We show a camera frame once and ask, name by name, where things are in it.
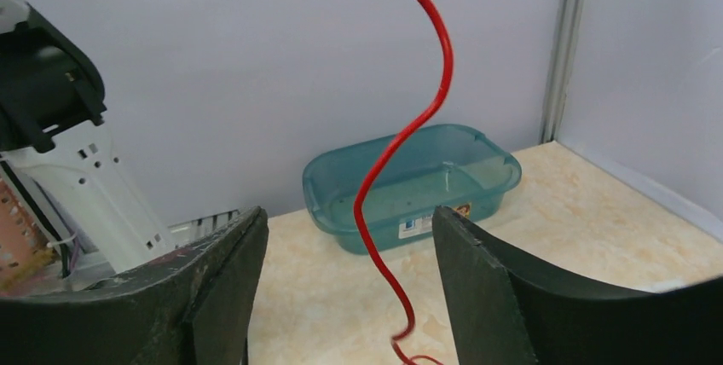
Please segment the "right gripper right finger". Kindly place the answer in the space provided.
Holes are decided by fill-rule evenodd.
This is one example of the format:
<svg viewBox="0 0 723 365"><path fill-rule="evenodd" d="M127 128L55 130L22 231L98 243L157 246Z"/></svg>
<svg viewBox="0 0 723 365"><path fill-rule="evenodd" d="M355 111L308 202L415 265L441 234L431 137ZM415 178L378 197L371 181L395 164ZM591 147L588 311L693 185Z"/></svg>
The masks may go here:
<svg viewBox="0 0 723 365"><path fill-rule="evenodd" d="M578 275L439 206L432 233L461 364L719 364L722 280L663 293Z"/></svg>

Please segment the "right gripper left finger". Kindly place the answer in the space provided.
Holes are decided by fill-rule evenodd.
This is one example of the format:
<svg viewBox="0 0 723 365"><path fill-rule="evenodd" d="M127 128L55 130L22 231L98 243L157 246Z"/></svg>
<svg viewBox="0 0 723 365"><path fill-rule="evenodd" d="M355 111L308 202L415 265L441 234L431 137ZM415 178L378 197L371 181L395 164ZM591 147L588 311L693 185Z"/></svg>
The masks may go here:
<svg viewBox="0 0 723 365"><path fill-rule="evenodd" d="M246 364L267 212L79 291L2 298L4 364Z"/></svg>

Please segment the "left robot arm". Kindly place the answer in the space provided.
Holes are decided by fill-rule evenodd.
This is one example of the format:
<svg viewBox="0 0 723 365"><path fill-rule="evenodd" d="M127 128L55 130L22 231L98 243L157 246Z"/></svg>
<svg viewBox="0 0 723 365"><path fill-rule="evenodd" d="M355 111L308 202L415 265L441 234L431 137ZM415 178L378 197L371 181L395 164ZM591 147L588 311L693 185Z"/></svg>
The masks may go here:
<svg viewBox="0 0 723 365"><path fill-rule="evenodd" d="M1 0L1 156L66 210L116 273L179 245L124 169L91 59L27 0Z"/></svg>

